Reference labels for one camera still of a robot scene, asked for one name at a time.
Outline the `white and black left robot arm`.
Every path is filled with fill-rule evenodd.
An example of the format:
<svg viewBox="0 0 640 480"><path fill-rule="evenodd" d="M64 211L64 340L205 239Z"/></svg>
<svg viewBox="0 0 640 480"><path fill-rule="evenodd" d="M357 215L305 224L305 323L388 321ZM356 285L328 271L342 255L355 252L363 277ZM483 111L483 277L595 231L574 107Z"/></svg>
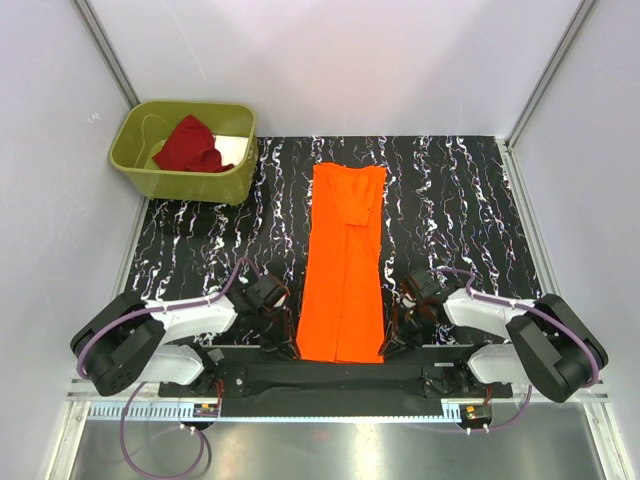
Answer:
<svg viewBox="0 0 640 480"><path fill-rule="evenodd" d="M72 337L70 350L78 375L103 397L139 382L207 396L227 384L224 356L193 337L256 336L262 351L298 359L288 297L286 286L272 275L245 286L229 280L218 292L184 300L145 301L123 292Z"/></svg>

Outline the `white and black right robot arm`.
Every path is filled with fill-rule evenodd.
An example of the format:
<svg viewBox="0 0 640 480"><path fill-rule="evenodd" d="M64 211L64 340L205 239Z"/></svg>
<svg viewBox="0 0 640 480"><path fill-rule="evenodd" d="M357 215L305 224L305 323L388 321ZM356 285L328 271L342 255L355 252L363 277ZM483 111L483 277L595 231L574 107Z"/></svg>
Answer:
<svg viewBox="0 0 640 480"><path fill-rule="evenodd" d="M435 386L438 394L476 396L493 384L527 384L563 403L599 380L609 357L569 304L556 294L537 300L489 295L466 282L446 280L452 268L411 271L393 307L379 353L386 359L424 345L431 326L483 331L498 342L477 346Z"/></svg>

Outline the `orange t shirt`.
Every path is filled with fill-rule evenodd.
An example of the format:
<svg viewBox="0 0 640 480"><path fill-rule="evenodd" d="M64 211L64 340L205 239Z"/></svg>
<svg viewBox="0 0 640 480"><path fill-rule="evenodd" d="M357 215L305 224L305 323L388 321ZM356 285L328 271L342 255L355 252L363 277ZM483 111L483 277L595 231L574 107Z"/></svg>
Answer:
<svg viewBox="0 0 640 480"><path fill-rule="evenodd" d="M379 273L386 169L313 167L311 231L296 342L301 358L381 364Z"/></svg>

